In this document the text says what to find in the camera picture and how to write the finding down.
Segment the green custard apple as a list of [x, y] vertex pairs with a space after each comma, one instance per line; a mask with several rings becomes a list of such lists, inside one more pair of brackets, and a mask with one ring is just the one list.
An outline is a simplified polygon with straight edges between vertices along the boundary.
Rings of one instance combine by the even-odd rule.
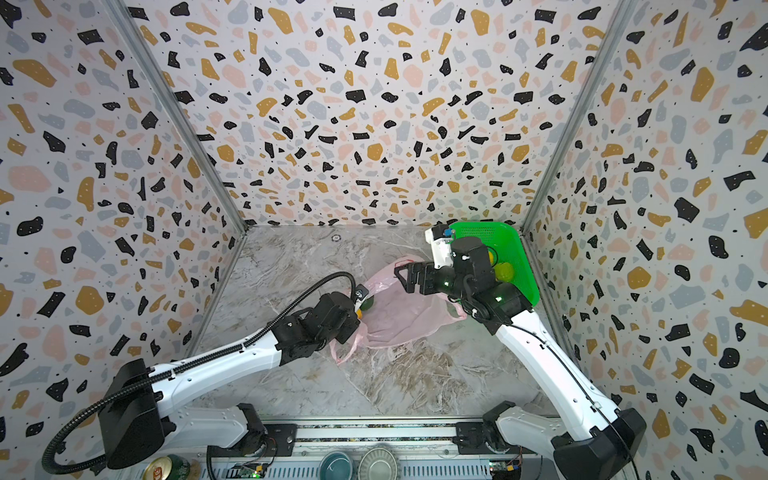
[[498, 281], [512, 283], [515, 277], [515, 269], [510, 263], [502, 262], [494, 266], [494, 274]]

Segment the pink plastic bag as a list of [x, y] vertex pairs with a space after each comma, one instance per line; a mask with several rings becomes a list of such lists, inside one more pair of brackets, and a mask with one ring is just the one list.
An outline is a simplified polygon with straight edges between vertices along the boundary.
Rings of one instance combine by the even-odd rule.
[[423, 296], [405, 291], [394, 269], [421, 260], [419, 256], [406, 255], [363, 283], [369, 290], [369, 297], [375, 297], [375, 303], [371, 309], [362, 311], [360, 326], [350, 337], [349, 347], [343, 347], [335, 340], [330, 342], [330, 353], [336, 364], [345, 363], [363, 348], [384, 349], [404, 345], [466, 318], [463, 310], [444, 294]]

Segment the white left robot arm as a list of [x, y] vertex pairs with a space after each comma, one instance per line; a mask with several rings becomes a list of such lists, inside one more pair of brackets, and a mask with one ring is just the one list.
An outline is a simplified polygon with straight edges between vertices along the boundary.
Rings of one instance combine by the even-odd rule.
[[106, 467], [130, 467], [158, 452], [181, 434], [182, 423], [171, 416], [196, 398], [247, 375], [308, 358], [331, 341], [346, 342], [360, 325], [357, 311], [368, 296], [364, 286], [350, 296], [326, 293], [315, 306], [288, 314], [255, 340], [153, 368], [141, 359], [124, 364], [107, 394], [126, 395], [98, 412]]

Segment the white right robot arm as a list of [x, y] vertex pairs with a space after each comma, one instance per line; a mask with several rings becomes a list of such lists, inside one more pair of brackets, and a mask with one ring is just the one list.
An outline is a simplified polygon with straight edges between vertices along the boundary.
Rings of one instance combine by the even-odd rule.
[[554, 405], [556, 420], [503, 402], [483, 416], [485, 444], [517, 445], [551, 460], [562, 479], [636, 479], [634, 461], [646, 422], [620, 409], [572, 362], [527, 297], [500, 281], [492, 254], [477, 237], [456, 239], [431, 262], [408, 262], [393, 273], [407, 293], [444, 294], [512, 351]]

